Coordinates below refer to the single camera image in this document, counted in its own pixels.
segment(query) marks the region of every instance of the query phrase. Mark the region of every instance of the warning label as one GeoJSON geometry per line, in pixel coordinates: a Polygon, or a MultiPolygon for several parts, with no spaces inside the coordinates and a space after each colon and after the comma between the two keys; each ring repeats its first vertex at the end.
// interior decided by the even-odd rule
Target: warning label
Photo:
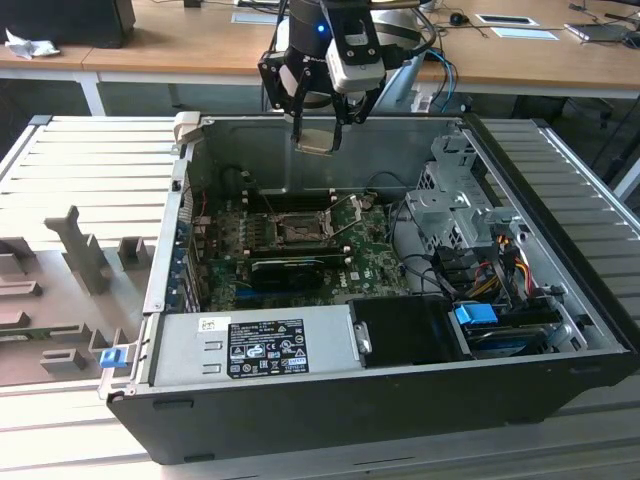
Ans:
{"type": "Polygon", "coordinates": [[[231,323],[227,375],[231,378],[309,371],[302,319],[231,323]]]}

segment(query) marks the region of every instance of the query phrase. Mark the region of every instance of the motherboard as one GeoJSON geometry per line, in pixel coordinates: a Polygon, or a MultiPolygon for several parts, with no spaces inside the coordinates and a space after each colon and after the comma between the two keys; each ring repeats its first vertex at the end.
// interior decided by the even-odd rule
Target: motherboard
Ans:
{"type": "Polygon", "coordinates": [[[245,196],[208,213],[205,222],[196,219],[198,271],[208,293],[203,310],[409,294],[374,196],[245,196]]]}

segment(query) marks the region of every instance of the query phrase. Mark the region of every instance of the blue latch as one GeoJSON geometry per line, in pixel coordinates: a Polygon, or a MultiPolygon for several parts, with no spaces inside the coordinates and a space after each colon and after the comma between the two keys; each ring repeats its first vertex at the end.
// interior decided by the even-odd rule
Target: blue latch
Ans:
{"type": "Polygon", "coordinates": [[[460,325],[498,323],[493,307],[488,303],[465,303],[455,310],[460,325]]]}
{"type": "Polygon", "coordinates": [[[124,368],[127,366],[127,347],[113,347],[102,351],[100,367],[124,368]]]}

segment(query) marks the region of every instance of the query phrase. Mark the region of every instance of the desk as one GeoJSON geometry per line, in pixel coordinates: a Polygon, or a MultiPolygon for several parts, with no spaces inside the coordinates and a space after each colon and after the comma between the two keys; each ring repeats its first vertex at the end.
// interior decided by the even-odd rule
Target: desk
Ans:
{"type": "MultiPolygon", "coordinates": [[[[569,2],[562,0],[445,3],[463,8],[478,26],[484,24],[476,13],[531,17],[540,24],[535,28],[563,28],[565,23],[591,21],[589,16],[569,10],[569,2]]],[[[637,10],[611,2],[589,2],[588,8],[601,19],[606,12],[629,15],[637,10]]],[[[451,10],[442,9],[430,19],[448,25],[450,14],[451,10]]],[[[443,37],[447,58],[459,71],[456,91],[604,98],[635,98],[640,92],[640,52],[623,45],[581,45],[578,37],[566,30],[552,31],[558,41],[499,38],[490,29],[482,31],[489,38],[473,28],[451,28],[443,37]]],[[[419,91],[434,91],[441,78],[440,71],[423,67],[418,74],[419,91]]]]}
{"type": "MultiPolygon", "coordinates": [[[[524,15],[541,27],[567,22],[588,23],[589,17],[569,10],[566,0],[447,0],[462,7],[475,24],[474,13],[524,15]]],[[[259,85],[256,63],[267,47],[273,26],[231,23],[231,5],[182,2],[156,4],[134,0],[136,27],[131,41],[117,50],[62,46],[51,59],[25,61],[0,52],[0,77],[71,80],[81,84],[94,115],[105,109],[100,82],[259,85]]],[[[593,12],[627,15],[632,7],[591,2],[593,12]]],[[[450,11],[431,14],[448,20],[450,11]]],[[[577,37],[556,31],[560,41],[500,39],[483,30],[449,30],[443,38],[447,57],[459,71],[458,92],[518,95],[635,98],[640,92],[640,52],[622,45],[580,45],[577,37]]],[[[423,66],[416,88],[427,97],[442,81],[437,63],[423,66]]]]}

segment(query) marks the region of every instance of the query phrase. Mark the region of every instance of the black box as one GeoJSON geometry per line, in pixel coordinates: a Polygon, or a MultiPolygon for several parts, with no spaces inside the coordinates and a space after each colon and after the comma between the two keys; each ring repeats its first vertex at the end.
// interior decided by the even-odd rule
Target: black box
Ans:
{"type": "Polygon", "coordinates": [[[120,48],[136,21],[131,0],[3,0],[0,8],[1,37],[6,28],[56,46],[120,48]]]}

